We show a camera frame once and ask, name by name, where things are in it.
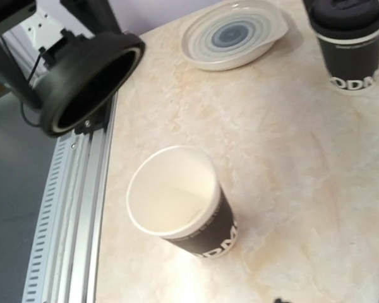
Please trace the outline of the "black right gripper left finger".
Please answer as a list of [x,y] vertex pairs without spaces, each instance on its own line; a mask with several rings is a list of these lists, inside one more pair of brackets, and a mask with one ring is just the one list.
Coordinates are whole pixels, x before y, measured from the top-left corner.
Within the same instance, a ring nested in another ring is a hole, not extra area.
[[291,301],[289,301],[289,300],[284,300],[284,299],[282,299],[282,298],[276,298],[275,300],[274,300],[274,303],[291,303]]

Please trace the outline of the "black paper coffee cup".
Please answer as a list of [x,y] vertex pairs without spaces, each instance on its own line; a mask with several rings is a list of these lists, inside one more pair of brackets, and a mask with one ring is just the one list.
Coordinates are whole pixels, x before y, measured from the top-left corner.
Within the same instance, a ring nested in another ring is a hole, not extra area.
[[328,83],[344,95],[370,91],[379,75],[379,29],[356,39],[333,39],[317,35]]

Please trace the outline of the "black plastic cup lid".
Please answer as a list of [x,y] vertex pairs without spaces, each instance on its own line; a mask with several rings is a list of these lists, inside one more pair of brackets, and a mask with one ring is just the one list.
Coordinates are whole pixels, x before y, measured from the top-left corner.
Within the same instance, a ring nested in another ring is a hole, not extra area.
[[314,1],[308,16],[319,35],[358,39],[379,30],[379,1]]

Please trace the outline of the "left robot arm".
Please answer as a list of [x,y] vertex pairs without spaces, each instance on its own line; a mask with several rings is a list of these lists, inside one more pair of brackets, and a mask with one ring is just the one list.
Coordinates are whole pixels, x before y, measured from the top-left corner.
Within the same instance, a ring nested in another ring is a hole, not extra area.
[[[61,1],[75,19],[94,35],[120,33],[109,1]],[[0,1],[0,36],[21,26],[35,50],[45,54],[67,34],[64,25],[37,5],[36,1]],[[38,98],[22,70],[0,44],[0,84],[8,87],[24,104],[41,109]]]

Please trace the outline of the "aluminium front rail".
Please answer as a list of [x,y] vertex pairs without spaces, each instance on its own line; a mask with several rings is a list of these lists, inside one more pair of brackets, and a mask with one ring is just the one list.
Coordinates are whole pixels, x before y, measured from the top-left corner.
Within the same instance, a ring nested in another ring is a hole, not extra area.
[[117,97],[103,123],[57,139],[33,237],[22,302],[94,302]]

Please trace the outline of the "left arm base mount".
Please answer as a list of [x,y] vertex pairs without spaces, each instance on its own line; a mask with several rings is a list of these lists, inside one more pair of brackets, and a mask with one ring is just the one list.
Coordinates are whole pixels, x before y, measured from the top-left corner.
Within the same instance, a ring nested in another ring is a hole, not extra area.
[[110,120],[111,106],[104,105],[98,111],[94,112],[89,118],[75,127],[74,132],[79,134],[90,134],[99,129],[106,129]]

